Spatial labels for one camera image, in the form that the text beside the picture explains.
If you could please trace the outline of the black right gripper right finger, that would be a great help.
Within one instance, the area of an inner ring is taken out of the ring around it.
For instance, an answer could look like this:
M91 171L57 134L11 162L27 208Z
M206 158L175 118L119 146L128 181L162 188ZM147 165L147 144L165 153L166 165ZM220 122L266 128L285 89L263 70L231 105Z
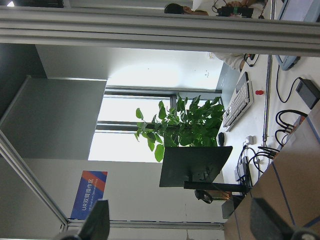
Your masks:
M297 240L295 231L263 198L251 201L250 230L256 240Z

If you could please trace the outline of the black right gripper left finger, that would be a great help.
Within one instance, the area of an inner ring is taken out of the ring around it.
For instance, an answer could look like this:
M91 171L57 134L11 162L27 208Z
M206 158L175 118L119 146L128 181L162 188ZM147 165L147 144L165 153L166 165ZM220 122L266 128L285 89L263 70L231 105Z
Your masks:
M82 228L76 234L77 240L107 240L110 234L109 201L98 200Z

